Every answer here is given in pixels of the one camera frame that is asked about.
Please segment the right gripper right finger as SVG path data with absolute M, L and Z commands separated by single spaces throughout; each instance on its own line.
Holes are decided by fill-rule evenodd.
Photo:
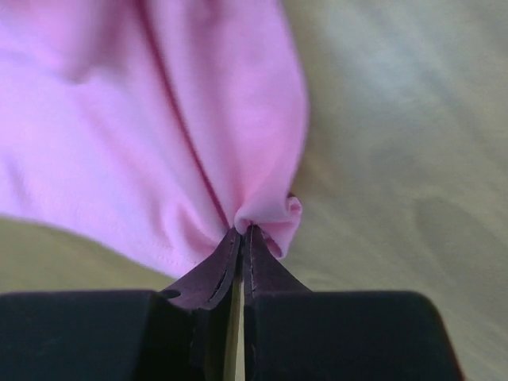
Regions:
M 244 296 L 304 293 L 310 289 L 295 278 L 270 252 L 261 228 L 248 227 L 242 249 Z

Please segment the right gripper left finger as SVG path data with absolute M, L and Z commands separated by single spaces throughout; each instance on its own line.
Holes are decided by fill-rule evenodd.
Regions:
M 182 310 L 214 309 L 233 284 L 241 241 L 242 236 L 231 228 L 212 254 L 160 294 Z

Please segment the light pink t shirt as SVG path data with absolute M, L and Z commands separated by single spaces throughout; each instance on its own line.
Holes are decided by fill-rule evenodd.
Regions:
M 258 225 L 283 258 L 309 120 L 279 1 L 4 1 L 1 213 L 172 277 Z

